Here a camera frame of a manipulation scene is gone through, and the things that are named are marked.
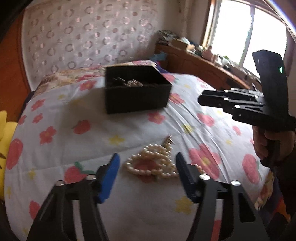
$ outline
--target window frame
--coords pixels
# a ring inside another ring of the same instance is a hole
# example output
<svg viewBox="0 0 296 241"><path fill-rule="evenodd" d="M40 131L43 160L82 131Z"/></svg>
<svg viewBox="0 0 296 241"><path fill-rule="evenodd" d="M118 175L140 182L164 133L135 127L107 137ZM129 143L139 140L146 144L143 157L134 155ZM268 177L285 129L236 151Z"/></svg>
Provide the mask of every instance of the window frame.
<svg viewBox="0 0 296 241"><path fill-rule="evenodd" d="M283 3L281 5L283 9L281 9L274 0L262 0L262 2L259 2L258 0L232 0L232 1L244 3L247 5L253 5L255 8L265 11L266 13L277 18L283 24L286 25L287 30L289 31L292 39L296 43L296 27L293 24L295 23L295 19L294 21L289 19L289 17L291 18L291 16L294 16L293 8L289 3L287 3L287 0L283 0ZM209 0L209 8L208 8L209 15L205 23L205 29L203 33L204 37L202 41L202 46L204 47L208 45L213 31L215 31L214 22L217 19L217 14L219 14L219 12L217 11L217 8L219 8L220 10L219 4L221 5L221 0Z"/></svg>
<svg viewBox="0 0 296 241"><path fill-rule="evenodd" d="M212 25L211 25L211 30L210 30L209 37L207 39L207 45L212 45L213 44L214 37L215 37L215 34L216 34L217 24L218 24L218 20L219 20L219 14L220 14L220 8L221 8L222 1L223 0L216 0L213 20L212 20ZM248 52L248 49L249 49L249 46L250 46L252 32L253 32L255 9L257 8L259 10L262 10L262 11L266 12L267 14L275 17L276 19L278 19L280 21L282 21L282 20L276 14L274 14L274 13L272 13L270 11L267 11L265 8L260 7L258 5L251 4L249 2L242 1L242 0L229 0L229 1L239 2L239 3L246 4L246 5L250 6L251 25L250 25L250 29L249 29L249 32L248 32L248 37L247 37L246 42L245 42L244 51L243 51L241 59L240 59L240 61L238 63L238 65L241 68L244 68L243 64L244 64L244 61L245 61L246 56L247 56L247 52Z"/></svg>

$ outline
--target quilted headboard cover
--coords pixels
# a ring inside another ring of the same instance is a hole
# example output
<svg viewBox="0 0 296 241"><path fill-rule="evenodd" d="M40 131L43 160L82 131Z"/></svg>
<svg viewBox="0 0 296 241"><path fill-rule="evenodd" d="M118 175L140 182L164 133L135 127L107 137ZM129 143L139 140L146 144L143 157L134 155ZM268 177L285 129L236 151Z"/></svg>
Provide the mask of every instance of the quilted headboard cover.
<svg viewBox="0 0 296 241"><path fill-rule="evenodd" d="M145 58L156 24L153 0L49 0L26 9L22 53L31 89L60 70Z"/></svg>

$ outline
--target yellow flower pattern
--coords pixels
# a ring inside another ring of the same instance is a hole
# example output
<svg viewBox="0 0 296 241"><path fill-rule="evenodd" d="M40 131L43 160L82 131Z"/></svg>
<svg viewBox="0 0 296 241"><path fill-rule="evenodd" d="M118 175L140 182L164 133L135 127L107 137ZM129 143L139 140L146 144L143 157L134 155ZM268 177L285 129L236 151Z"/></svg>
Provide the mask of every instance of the yellow flower pattern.
<svg viewBox="0 0 296 241"><path fill-rule="evenodd" d="M64 99L66 96L65 95L59 95L59 97L57 98L58 100Z"/></svg>
<svg viewBox="0 0 296 241"><path fill-rule="evenodd" d="M186 134L190 134L191 132L193 132L193 128L192 128L192 126L189 125L189 124L184 124L184 125L182 125L182 127L183 127L184 132L185 132Z"/></svg>
<svg viewBox="0 0 296 241"><path fill-rule="evenodd" d="M119 135L115 135L112 138L109 138L109 144L110 145L119 146L119 144L121 142L124 142L124 141L125 141L125 139L124 138L121 138Z"/></svg>
<svg viewBox="0 0 296 241"><path fill-rule="evenodd" d="M8 199L10 199L10 195L11 195L11 187L10 186L7 187L5 194L8 196Z"/></svg>
<svg viewBox="0 0 296 241"><path fill-rule="evenodd" d="M75 100L72 100L71 101L71 104L72 105L79 105L79 104L81 104L81 103L83 103L83 100L82 99L75 99Z"/></svg>
<svg viewBox="0 0 296 241"><path fill-rule="evenodd" d="M22 231L25 233L25 235L26 235L26 236L28 236L28 234L29 234L29 231L28 231L28 229L26 229L26 228L23 228L23 229L22 229Z"/></svg>
<svg viewBox="0 0 296 241"><path fill-rule="evenodd" d="M193 202L186 196L181 197L180 200L175 200L175 203L177 205L175 211L177 213L185 213L190 214L192 213L191 206L193 205Z"/></svg>
<svg viewBox="0 0 296 241"><path fill-rule="evenodd" d="M227 145L231 145L231 144L232 144L232 141L229 140L229 139L227 139L227 140L225 141L225 143L226 143Z"/></svg>
<svg viewBox="0 0 296 241"><path fill-rule="evenodd" d="M35 169L32 168L32 169L29 171L28 175L29 175L29 178L30 178L31 180L34 180L34 177L35 177L35 175L36 175L36 173L35 173Z"/></svg>

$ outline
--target bed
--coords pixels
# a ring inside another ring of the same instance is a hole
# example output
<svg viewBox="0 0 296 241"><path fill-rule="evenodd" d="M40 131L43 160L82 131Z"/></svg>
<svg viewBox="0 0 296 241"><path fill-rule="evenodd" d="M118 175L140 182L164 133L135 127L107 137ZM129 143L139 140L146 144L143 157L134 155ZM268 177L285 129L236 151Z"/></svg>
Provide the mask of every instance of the bed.
<svg viewBox="0 0 296 241"><path fill-rule="evenodd" d="M134 61L125 65L152 65ZM198 96L213 89L187 74L163 74L173 85L166 108L107 115L105 67L57 72L45 77L23 112L10 146L5 204L12 231L26 240L33 219L57 180L77 182L106 164L114 152L121 164L168 134L182 152L221 182L241 181L255 203L269 169L253 149L251 126L221 109L200 106ZM100 205L110 240L186 240L197 205L179 178L134 176L121 165L110 198ZM221 203L212 241L218 240ZM83 240L77 228L79 240Z"/></svg>

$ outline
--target wooden cabinet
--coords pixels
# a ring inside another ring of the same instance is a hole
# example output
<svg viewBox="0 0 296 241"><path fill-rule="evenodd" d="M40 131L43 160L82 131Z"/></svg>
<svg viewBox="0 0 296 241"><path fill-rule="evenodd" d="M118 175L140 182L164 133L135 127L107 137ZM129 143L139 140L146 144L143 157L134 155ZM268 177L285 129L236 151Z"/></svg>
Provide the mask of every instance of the wooden cabinet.
<svg viewBox="0 0 296 241"><path fill-rule="evenodd" d="M156 45L155 53L160 53L160 51L168 54L166 70L171 73L197 76L217 90L230 88L250 89L249 85L240 78L200 56L175 47ZM255 83L255 86L261 90L259 83Z"/></svg>
<svg viewBox="0 0 296 241"><path fill-rule="evenodd" d="M18 121L24 100L30 93L21 48L22 14L10 26L0 43L0 110L7 121Z"/></svg>

